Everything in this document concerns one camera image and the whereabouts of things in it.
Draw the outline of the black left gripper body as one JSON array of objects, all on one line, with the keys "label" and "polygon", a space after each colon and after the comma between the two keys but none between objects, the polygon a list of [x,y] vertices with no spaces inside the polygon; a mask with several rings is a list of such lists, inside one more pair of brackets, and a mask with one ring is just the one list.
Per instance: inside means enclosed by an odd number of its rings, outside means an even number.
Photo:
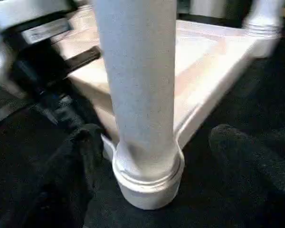
[{"label": "black left gripper body", "polygon": [[67,78],[71,65],[51,40],[70,29],[65,17],[50,16],[8,28],[4,41],[15,53],[11,80],[58,125],[83,125],[86,100]]}]

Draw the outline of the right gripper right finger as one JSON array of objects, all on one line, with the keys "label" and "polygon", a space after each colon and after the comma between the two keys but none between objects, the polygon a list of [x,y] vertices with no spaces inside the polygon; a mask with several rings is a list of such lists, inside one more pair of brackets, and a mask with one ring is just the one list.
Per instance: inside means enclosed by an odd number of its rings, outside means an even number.
[{"label": "right gripper right finger", "polygon": [[223,192],[250,228],[285,228],[285,128],[249,135],[214,127],[209,146],[222,172]]}]

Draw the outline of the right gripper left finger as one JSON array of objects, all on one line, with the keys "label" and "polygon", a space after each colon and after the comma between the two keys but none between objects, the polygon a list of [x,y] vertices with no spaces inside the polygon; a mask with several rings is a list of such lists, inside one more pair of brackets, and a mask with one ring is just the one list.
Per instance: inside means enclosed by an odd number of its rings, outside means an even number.
[{"label": "right gripper left finger", "polygon": [[29,195],[23,228],[82,228],[103,156],[102,129],[85,124],[46,161]]}]

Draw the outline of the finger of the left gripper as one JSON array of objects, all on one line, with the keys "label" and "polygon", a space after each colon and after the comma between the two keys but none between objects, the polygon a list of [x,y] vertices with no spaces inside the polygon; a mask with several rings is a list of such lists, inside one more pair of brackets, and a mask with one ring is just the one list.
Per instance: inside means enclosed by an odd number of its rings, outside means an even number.
[{"label": "finger of the left gripper", "polygon": [[71,58],[66,59],[66,70],[76,71],[77,69],[82,68],[90,64],[91,62],[100,59],[101,55],[102,52],[99,46],[93,46],[84,52],[81,52]]}]

